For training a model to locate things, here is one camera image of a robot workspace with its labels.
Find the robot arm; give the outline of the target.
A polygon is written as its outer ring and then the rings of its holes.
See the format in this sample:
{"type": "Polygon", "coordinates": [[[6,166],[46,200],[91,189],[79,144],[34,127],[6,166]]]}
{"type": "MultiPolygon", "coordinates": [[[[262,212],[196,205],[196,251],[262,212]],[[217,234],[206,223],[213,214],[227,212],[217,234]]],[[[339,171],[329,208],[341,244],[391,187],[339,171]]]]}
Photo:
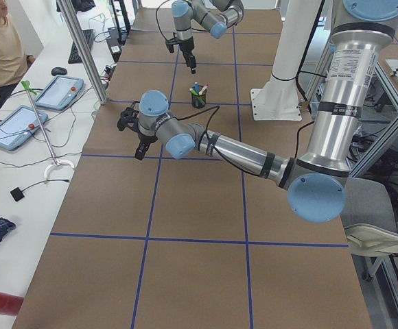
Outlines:
{"type": "Polygon", "coordinates": [[[215,39],[221,38],[229,27],[237,25],[244,17],[244,5],[241,1],[211,1],[220,12],[212,13],[204,1],[174,1],[172,17],[175,32],[173,38],[167,39],[165,45],[170,53],[174,53],[174,46],[178,45],[185,64],[192,74],[196,73],[196,58],[193,54],[195,47],[191,22],[197,22],[215,39]]]}
{"type": "MultiPolygon", "coordinates": [[[[175,1],[172,16],[175,37],[187,66],[196,61],[191,21],[214,38],[244,17],[242,1],[210,1],[220,13],[213,14],[204,1],[175,1]]],[[[271,78],[263,88],[251,90],[255,120],[299,121],[298,60],[309,45],[310,23],[316,22],[324,1],[289,1],[271,78]]],[[[301,218],[322,223],[337,217],[346,203],[343,187],[349,176],[345,158],[361,117],[380,51],[389,45],[398,26],[398,1],[333,1],[330,40],[335,46],[325,80],[325,91],[316,113],[307,151],[298,158],[282,158],[233,140],[195,123],[184,124],[169,111],[167,97],[158,90],[145,92],[117,122],[119,131],[136,132],[140,143],[135,158],[142,160],[151,143],[160,141],[175,159],[194,148],[227,161],[241,171],[273,180],[288,191],[288,203],[301,218]]]]}

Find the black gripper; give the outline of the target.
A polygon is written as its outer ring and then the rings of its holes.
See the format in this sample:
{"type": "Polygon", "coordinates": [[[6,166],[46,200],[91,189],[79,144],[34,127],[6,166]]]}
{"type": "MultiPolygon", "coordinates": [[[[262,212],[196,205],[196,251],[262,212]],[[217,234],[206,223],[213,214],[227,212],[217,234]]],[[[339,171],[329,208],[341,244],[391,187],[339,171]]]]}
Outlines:
{"type": "Polygon", "coordinates": [[[122,132],[126,128],[135,132],[139,138],[139,145],[135,151],[134,157],[137,160],[143,160],[147,152],[152,148],[153,143],[157,141],[155,135],[146,135],[139,128],[139,111],[134,107],[127,107],[119,116],[117,129],[122,132]]]}
{"type": "Polygon", "coordinates": [[[173,32],[173,37],[165,41],[165,46],[170,53],[174,53],[174,46],[178,45],[183,52],[185,64],[190,68],[192,74],[196,74],[196,58],[192,55],[194,50],[194,38],[191,36],[186,40],[181,40],[178,34],[173,32]]]}

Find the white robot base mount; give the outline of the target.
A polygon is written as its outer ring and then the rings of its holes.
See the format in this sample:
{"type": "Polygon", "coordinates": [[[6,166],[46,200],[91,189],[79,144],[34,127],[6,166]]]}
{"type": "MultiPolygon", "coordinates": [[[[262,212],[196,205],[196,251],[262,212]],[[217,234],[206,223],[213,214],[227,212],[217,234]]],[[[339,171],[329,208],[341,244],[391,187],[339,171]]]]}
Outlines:
{"type": "Polygon", "coordinates": [[[250,91],[254,120],[301,120],[296,76],[323,7],[324,2],[317,0],[288,3],[270,79],[250,91]]]}

